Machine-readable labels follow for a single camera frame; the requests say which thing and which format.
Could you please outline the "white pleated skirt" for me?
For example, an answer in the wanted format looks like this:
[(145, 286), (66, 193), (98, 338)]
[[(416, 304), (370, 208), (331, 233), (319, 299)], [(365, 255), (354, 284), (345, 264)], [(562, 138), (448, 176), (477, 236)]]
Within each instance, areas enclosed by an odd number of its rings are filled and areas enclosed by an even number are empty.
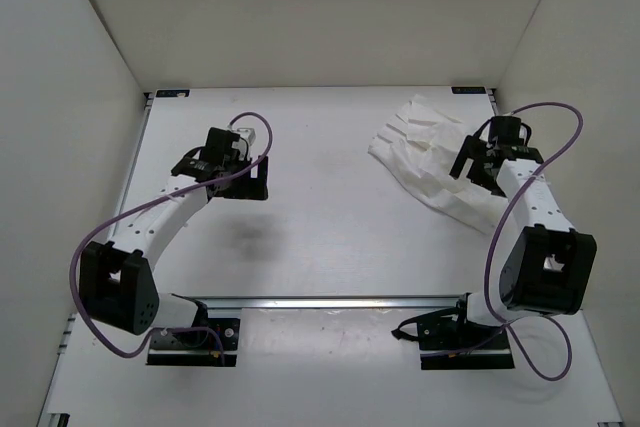
[(506, 201), (455, 179), (450, 170), (473, 126), (442, 104), (416, 95), (381, 127), (368, 146), (398, 183), (422, 204), (483, 234), (491, 234)]

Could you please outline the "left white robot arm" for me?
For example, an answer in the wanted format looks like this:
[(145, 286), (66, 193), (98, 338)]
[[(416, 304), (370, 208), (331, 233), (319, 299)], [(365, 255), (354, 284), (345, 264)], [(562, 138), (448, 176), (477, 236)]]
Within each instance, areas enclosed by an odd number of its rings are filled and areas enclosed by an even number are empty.
[(160, 294), (154, 268), (169, 243), (212, 199), (264, 201), (268, 161), (253, 162), (249, 127), (210, 128), (206, 142), (171, 169), (156, 205), (132, 215), (106, 242), (91, 241), (79, 260), (79, 299), (88, 316), (134, 335), (169, 327), (188, 345), (208, 336), (196, 302)]

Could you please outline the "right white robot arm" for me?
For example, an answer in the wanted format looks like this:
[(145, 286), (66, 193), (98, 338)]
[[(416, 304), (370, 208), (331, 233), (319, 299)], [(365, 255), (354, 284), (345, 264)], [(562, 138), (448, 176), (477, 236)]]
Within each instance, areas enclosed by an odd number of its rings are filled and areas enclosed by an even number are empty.
[(531, 129), (519, 118), (494, 116), (467, 136), (451, 167), (453, 178), (507, 200), (489, 252), (513, 220), (518, 236), (498, 277), (484, 274), (483, 289), (466, 295), (465, 312), (448, 323), (449, 338), (471, 347), (495, 327), (528, 316), (573, 315), (581, 307), (597, 244), (579, 232), (557, 204), (540, 152), (529, 146)]

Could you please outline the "right blue corner label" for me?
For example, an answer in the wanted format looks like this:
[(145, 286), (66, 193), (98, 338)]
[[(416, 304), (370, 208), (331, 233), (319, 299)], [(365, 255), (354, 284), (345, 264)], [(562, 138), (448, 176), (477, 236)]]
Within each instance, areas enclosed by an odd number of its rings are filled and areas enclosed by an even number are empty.
[(452, 86), (454, 95), (485, 95), (486, 89), (482, 86)]

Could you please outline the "blue corner label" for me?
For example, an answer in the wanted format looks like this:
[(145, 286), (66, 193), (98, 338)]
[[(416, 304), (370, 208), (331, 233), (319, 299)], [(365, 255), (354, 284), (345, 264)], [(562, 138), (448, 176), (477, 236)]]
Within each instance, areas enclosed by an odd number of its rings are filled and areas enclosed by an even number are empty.
[(482, 86), (452, 86), (454, 95), (485, 95), (486, 89)]
[(155, 93), (156, 98), (186, 98), (189, 95), (189, 89), (159, 89)]

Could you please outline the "left blue corner label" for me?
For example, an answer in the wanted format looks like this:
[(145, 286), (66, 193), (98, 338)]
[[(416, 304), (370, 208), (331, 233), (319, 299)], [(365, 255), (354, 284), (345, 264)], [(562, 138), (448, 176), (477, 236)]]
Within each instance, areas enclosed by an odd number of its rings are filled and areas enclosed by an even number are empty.
[(189, 89), (159, 89), (155, 93), (156, 98), (186, 98), (189, 95)]

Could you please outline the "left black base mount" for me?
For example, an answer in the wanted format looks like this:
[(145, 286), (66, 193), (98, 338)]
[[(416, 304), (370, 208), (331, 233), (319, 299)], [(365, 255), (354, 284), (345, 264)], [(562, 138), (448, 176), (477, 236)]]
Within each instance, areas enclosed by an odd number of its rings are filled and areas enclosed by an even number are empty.
[(146, 364), (167, 367), (235, 367), (240, 340), (238, 314), (200, 313), (197, 327), (215, 331), (221, 341), (207, 332), (155, 334), (149, 343)]

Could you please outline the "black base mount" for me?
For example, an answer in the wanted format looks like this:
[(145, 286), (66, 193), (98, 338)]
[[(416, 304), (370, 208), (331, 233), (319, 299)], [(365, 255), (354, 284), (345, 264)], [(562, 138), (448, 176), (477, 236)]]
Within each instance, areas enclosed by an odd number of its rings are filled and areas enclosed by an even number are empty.
[(408, 318), (391, 335), (396, 340), (418, 344), (423, 371), (515, 367), (505, 329), (468, 321), (460, 306)]
[(149, 343), (146, 364), (167, 367), (235, 367), (240, 340), (238, 314), (200, 313), (197, 327), (215, 331), (221, 341), (207, 332), (155, 334)]

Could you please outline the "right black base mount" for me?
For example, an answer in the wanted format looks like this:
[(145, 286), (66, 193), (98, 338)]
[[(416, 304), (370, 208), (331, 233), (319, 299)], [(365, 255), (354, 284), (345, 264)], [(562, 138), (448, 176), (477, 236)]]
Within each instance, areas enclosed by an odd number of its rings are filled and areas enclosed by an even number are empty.
[(423, 371), (515, 367), (505, 329), (468, 321), (460, 306), (408, 318), (391, 335), (396, 340), (418, 344)]

